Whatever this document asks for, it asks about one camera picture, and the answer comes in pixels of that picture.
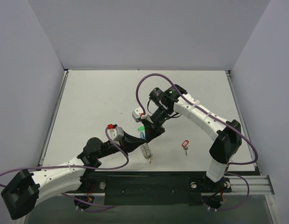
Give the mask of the green tag key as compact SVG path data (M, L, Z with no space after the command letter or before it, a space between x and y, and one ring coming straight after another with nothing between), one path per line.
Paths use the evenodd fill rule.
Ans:
M138 128L138 131L139 131L139 132L144 131L144 130L145 130L145 127L144 127L144 126Z

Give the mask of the large keyring blue handle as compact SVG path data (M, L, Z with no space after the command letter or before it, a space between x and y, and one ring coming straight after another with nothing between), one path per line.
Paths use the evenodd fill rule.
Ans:
M145 159L147 159L147 161L151 164L151 161L152 161L152 152L151 152L151 149L148 145L148 143L144 143L140 146L140 149L141 149L141 152L144 156Z

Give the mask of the red tag key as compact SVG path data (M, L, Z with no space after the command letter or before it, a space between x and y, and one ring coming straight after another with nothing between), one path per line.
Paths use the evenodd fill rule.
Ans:
M186 156L187 156L187 151L188 151L188 144L189 144L189 140L184 140L183 143L181 144Z

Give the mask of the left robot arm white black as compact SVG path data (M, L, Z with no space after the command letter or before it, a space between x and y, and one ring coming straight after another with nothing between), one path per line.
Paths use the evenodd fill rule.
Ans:
M100 158L117 152L128 154L144 143L144 139L127 133L114 143L93 137L78 156L63 164L33 172L28 168L20 170L1 192L10 217L19 219L37 204L61 193L88 191L91 187L90 174L101 166Z

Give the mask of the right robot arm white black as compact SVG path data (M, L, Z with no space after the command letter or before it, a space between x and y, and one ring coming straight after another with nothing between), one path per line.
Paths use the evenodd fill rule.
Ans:
M195 123L213 140L209 150L212 160L203 184L209 191L216 190L231 158L242 144L240 123L235 119L230 122L218 117L177 84L166 91L156 87L150 92L149 100L158 107L151 115L152 128L158 133L165 131L162 125L177 113Z

